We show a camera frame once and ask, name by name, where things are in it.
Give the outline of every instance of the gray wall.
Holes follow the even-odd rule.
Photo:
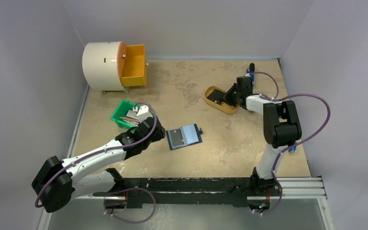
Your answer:
[[[31,182],[67,153],[86,82],[61,2],[0,0],[0,230],[36,229]]]
[[[150,58],[277,58],[313,0],[64,0],[83,42],[144,43]]]
[[[305,144],[313,176],[322,175],[338,229],[368,229],[368,1],[316,0],[283,57],[289,93],[324,96],[325,130]],[[296,99],[304,137],[325,108]]]

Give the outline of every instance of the green box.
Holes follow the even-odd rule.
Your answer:
[[[120,117],[126,116],[126,113],[128,110],[133,110],[133,107],[135,106],[135,103],[132,103],[127,100],[122,100],[117,109],[115,110],[114,114],[111,116],[111,120],[115,121],[116,124],[121,128],[127,128],[130,129],[133,127],[133,125],[125,122]]]

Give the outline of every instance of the floor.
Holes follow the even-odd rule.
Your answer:
[[[266,142],[263,117],[239,109],[228,115],[206,104],[209,86],[229,89],[236,77],[245,74],[249,61],[153,61],[148,66],[147,87],[132,88],[129,94],[91,91],[75,156],[104,145],[125,132],[110,119],[122,99],[146,102],[156,110],[168,130],[196,123],[204,131],[203,142],[171,151],[167,139],[152,143],[140,155],[115,163],[123,177],[248,177],[258,164]],[[254,61],[256,71],[270,73],[287,95],[277,60]],[[272,80],[255,76],[255,93],[275,95]],[[302,146],[286,154],[278,169],[281,177],[308,177]]]

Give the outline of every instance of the purple cable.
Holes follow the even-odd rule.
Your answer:
[[[273,100],[275,102],[278,102],[278,101],[284,101],[286,99],[289,99],[289,98],[293,98],[293,97],[313,97],[313,98],[316,98],[320,101],[322,101],[324,104],[325,104],[325,107],[326,107],[326,110],[327,110],[327,115],[326,115],[326,119],[324,121],[324,123],[321,125],[321,127],[315,131],[313,134],[311,134],[309,137],[305,138],[304,140],[300,141],[299,143],[295,143],[294,145],[291,145],[287,148],[284,148],[282,149],[276,156],[276,159],[274,160],[274,163],[273,163],[273,167],[272,167],[272,172],[273,172],[273,178],[274,180],[276,181],[276,183],[278,184],[279,186],[279,190],[280,190],[280,195],[278,197],[278,201],[273,205],[273,207],[271,207],[269,210],[267,210],[266,212],[264,213],[261,213],[261,215],[265,215],[265,214],[268,214],[270,212],[272,212],[277,206],[278,204],[280,204],[280,201],[281,201],[281,198],[283,197],[283,187],[281,186],[281,184],[278,182],[277,180],[277,177],[274,173],[275,169],[276,169],[276,165],[277,165],[277,162],[278,160],[280,159],[280,156],[282,153],[286,152],[287,150],[297,146],[297,145],[301,145],[302,143],[305,143],[307,141],[309,141],[310,139],[312,139],[314,136],[316,136],[319,132],[321,132],[321,130],[323,130],[323,128],[326,126],[326,124],[328,123],[329,121],[329,118],[331,117],[331,108],[329,107],[329,104],[326,102],[325,99],[323,99],[322,97],[320,96],[317,96],[315,94],[311,94],[311,93],[296,93],[296,94],[292,94],[290,96],[287,96],[287,97],[283,97],[281,99],[277,99],[277,100]],[[266,100],[269,100],[271,101],[272,99],[265,96],[265,95],[261,95],[260,98],[263,98],[263,99],[266,99]]]
[[[139,141],[137,142],[134,142],[132,144],[128,144],[128,145],[123,145],[123,146],[116,146],[116,147],[111,147],[111,148],[108,148],[107,150],[116,150],[116,149],[123,149],[123,148],[128,148],[128,147],[132,147],[134,145],[137,145],[137,144],[140,144],[142,143],[143,141],[145,141],[147,138],[150,137],[150,135],[153,133],[154,129],[156,128],[156,125],[157,125],[157,116],[156,116],[156,112],[154,111],[154,109],[147,103],[142,103],[142,102],[139,102],[139,103],[136,103],[134,108],[136,108],[136,106],[138,104],[142,104],[142,105],[146,105],[150,108],[150,110],[153,112],[153,117],[154,117],[154,123],[153,123],[153,127],[151,128],[150,132],[142,139],[140,139]],[[84,157],[81,157],[81,158],[78,158],[77,160],[75,160],[75,164],[89,158],[89,157],[92,157],[94,155],[97,155],[99,153],[103,153],[104,150],[98,150],[96,152],[92,152]],[[35,207],[43,207],[43,204],[39,204],[39,200],[40,198],[42,197],[43,195],[43,192],[47,189],[47,187],[53,182],[53,180],[55,180],[59,175],[61,175],[63,172],[65,172],[65,170],[67,170],[68,168],[70,168],[72,166],[72,164],[68,164],[66,166],[64,166],[64,168],[62,168],[60,171],[58,171],[53,177],[50,178],[50,180],[47,181],[47,183],[43,186],[42,190],[40,190],[39,194],[37,195],[37,199],[36,201],[34,202],[34,206]]]
[[[274,96],[274,99],[276,99],[278,97],[278,84],[277,84],[277,81],[272,77],[272,75],[270,75],[268,73],[265,73],[265,72],[253,72],[253,73],[249,73],[249,74],[252,75],[252,74],[257,74],[257,73],[261,73],[261,74],[267,75],[267,76],[269,76],[274,81],[274,84],[276,85],[276,95]]]
[[[108,212],[108,210],[106,210],[106,205],[105,205],[105,201],[103,202],[103,208],[105,209],[105,213],[104,214],[108,214],[109,216],[115,218],[115,219],[118,219],[118,220],[121,220],[123,222],[126,222],[126,223],[129,223],[129,224],[141,224],[143,222],[146,222],[148,221],[153,215],[154,215],[154,212],[156,211],[156,199],[154,198],[153,194],[151,192],[149,192],[148,190],[144,189],[144,188],[128,188],[128,189],[124,189],[124,190],[121,190],[121,191],[118,191],[118,192],[110,192],[110,193],[107,193],[109,195],[116,195],[116,194],[119,194],[119,193],[124,193],[124,192],[129,192],[129,191],[132,191],[132,190],[140,190],[140,191],[143,191],[147,194],[150,195],[151,199],[153,200],[153,210],[151,212],[151,214],[144,220],[140,220],[140,221],[133,221],[133,220],[127,220],[127,219],[123,219],[121,217],[118,217],[118,216],[115,216],[114,214]]]

